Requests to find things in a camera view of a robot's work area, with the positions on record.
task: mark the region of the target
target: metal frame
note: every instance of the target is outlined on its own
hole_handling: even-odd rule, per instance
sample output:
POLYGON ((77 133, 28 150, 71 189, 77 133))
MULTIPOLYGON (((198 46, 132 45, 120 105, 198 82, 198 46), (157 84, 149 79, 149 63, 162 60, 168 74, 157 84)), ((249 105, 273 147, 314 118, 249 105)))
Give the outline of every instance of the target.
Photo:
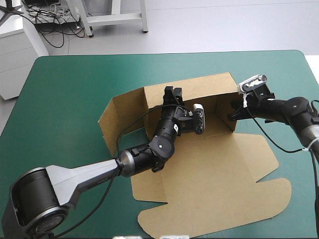
POLYGON ((146 17, 145 0, 140 0, 141 12, 121 14, 121 0, 112 0, 112 14, 102 16, 88 16, 83 0, 74 0, 76 3, 86 34, 93 36, 92 26, 117 25, 132 22, 143 23, 143 32, 147 33, 148 23, 146 17))

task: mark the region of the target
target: white label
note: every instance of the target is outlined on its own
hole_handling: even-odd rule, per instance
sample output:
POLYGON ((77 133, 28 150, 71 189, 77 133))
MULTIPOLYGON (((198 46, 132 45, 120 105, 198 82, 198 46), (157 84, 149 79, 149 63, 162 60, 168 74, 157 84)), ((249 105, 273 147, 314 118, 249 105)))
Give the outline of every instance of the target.
POLYGON ((176 124, 174 124, 174 129, 175 129, 176 133, 178 133, 178 126, 176 124))

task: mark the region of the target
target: white cabinet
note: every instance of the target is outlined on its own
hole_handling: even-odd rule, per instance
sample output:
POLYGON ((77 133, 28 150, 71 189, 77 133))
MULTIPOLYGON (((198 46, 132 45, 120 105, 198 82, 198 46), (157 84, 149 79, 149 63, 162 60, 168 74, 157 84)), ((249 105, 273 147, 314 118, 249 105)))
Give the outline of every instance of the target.
POLYGON ((48 52, 39 34, 26 19, 18 15, 11 16, 0 26, 0 95, 2 98, 7 100, 17 97, 36 58, 47 55, 48 52))

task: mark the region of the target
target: open cardboard box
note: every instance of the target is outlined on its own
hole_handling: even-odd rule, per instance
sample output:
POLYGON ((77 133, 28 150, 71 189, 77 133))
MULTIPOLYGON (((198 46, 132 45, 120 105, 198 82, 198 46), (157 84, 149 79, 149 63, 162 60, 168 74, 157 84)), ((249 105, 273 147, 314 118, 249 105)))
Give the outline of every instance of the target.
MULTIPOLYGON (((111 99, 99 120, 112 154, 116 138, 148 109, 162 104, 165 86, 182 87, 189 108, 202 104, 206 129, 185 133, 175 142, 175 154, 162 171, 132 177, 133 196, 167 204, 140 212, 138 221, 154 238, 163 235, 200 236, 271 218, 282 212, 291 185, 279 178, 256 183, 279 165, 261 135, 234 133, 230 102, 239 99, 229 73, 146 86, 111 99)), ((160 118, 154 111, 130 131, 145 127, 152 138, 160 118)))

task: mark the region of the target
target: drawer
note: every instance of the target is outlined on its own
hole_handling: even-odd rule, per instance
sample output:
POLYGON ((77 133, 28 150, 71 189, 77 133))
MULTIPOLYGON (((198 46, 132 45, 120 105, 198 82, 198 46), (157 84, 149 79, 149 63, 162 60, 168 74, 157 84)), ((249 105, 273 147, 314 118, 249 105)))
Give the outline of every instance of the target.
POLYGON ((0 72, 33 64, 37 57, 33 48, 2 55, 0 56, 0 72))
POLYGON ((0 56, 32 47, 24 32, 0 37, 0 56))
POLYGON ((19 96, 33 64, 0 73, 0 95, 5 100, 19 96))

